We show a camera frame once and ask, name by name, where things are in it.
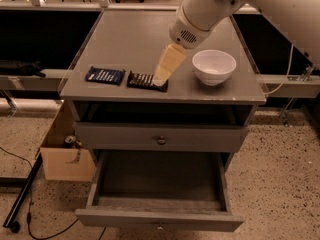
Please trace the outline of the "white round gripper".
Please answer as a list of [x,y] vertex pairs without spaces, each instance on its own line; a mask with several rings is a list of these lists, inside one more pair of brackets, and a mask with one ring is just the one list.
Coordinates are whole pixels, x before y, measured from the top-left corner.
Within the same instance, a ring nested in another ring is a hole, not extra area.
[[156,86],[164,85],[186,59],[185,49],[198,47],[210,34],[211,31],[203,31],[193,26],[186,18],[182,7],[179,7],[169,25],[169,36],[177,44],[169,44],[162,51],[152,83]]

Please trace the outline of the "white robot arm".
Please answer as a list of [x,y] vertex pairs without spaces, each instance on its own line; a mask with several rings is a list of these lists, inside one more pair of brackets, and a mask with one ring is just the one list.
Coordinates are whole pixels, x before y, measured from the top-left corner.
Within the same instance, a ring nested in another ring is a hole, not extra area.
[[169,27],[173,43],[163,50],[152,83],[163,85],[188,49],[199,46],[221,20],[245,4],[262,14],[313,66],[320,66],[320,0],[183,0]]

